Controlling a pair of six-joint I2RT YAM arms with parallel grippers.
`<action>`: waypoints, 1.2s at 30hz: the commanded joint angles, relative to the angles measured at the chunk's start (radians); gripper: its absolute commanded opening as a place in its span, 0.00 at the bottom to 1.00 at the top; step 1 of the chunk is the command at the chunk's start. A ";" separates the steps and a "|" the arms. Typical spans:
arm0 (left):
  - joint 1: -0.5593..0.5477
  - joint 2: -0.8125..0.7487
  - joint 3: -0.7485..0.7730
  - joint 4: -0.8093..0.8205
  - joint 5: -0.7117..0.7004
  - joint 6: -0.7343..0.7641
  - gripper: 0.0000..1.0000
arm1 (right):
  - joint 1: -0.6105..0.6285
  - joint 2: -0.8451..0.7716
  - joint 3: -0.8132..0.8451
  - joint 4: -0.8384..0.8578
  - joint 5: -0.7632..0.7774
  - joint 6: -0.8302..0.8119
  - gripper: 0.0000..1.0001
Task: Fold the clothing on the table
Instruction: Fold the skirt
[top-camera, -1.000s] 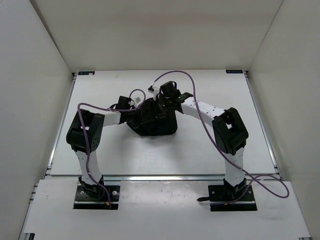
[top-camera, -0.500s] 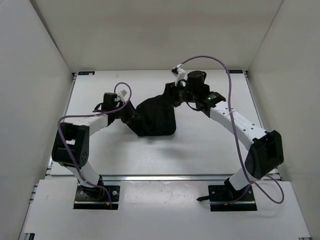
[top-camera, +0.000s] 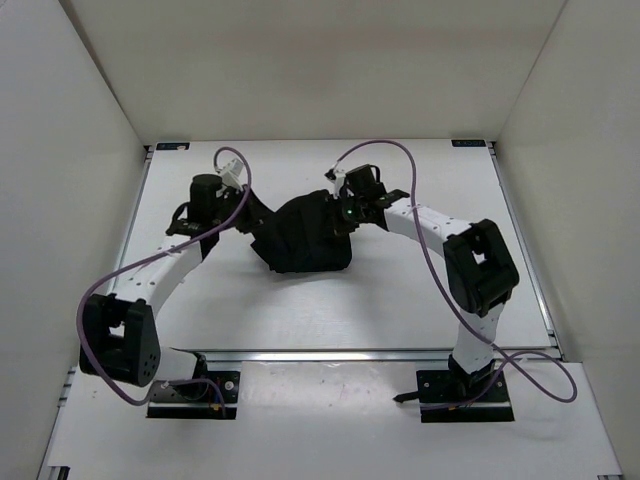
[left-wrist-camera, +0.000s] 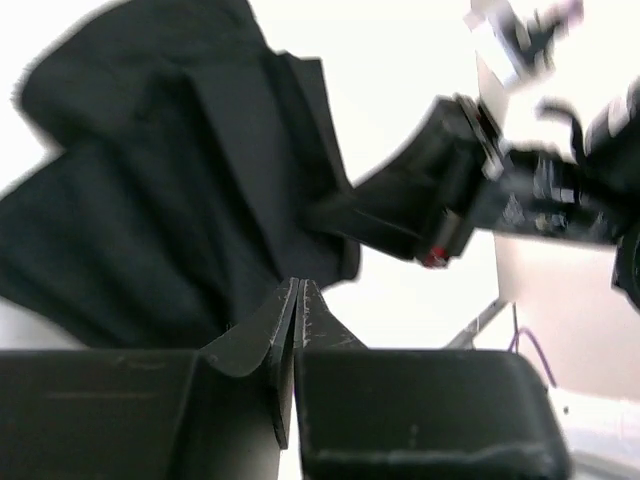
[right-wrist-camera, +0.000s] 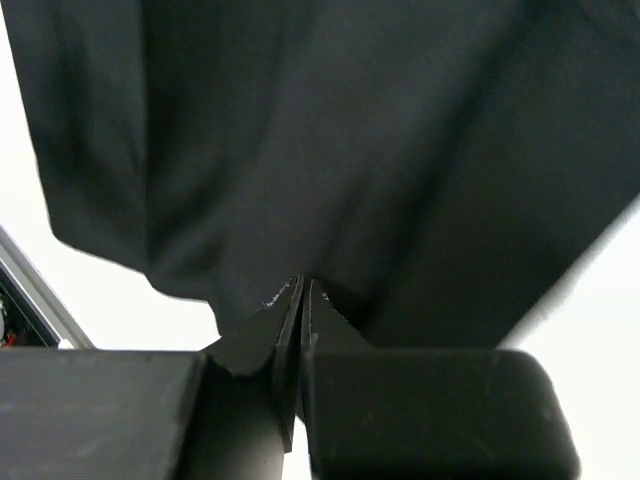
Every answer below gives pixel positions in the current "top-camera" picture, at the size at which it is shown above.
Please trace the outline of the black pleated skirt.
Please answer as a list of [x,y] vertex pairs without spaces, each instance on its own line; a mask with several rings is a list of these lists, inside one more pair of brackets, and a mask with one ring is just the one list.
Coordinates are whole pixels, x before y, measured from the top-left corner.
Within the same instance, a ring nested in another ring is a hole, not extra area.
[[251,248],[270,270],[321,273],[349,266],[351,241],[334,232],[330,198],[326,190],[295,197],[269,214],[253,232]]

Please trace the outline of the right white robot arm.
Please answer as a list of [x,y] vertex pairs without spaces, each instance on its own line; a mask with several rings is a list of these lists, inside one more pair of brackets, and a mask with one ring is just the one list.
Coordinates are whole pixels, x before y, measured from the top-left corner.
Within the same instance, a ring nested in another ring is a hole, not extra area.
[[325,177],[333,185],[338,228],[374,224],[444,260],[445,292],[460,322],[448,387],[460,400],[473,399],[492,374],[499,317],[520,280],[499,227],[488,219],[456,219],[413,202],[407,192],[388,191],[374,165],[349,172],[333,167]]

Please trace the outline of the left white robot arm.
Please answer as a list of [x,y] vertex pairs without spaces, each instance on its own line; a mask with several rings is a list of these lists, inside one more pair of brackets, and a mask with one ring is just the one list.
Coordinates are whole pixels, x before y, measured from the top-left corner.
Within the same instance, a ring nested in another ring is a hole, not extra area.
[[213,172],[193,177],[189,198],[171,216],[157,251],[111,273],[106,294],[90,287],[78,308],[79,365],[101,377],[118,395],[122,384],[176,386],[188,398],[208,389],[206,358],[198,352],[165,347],[157,333],[160,310],[218,243],[221,232],[243,233],[269,214],[253,194],[248,163],[241,154]]

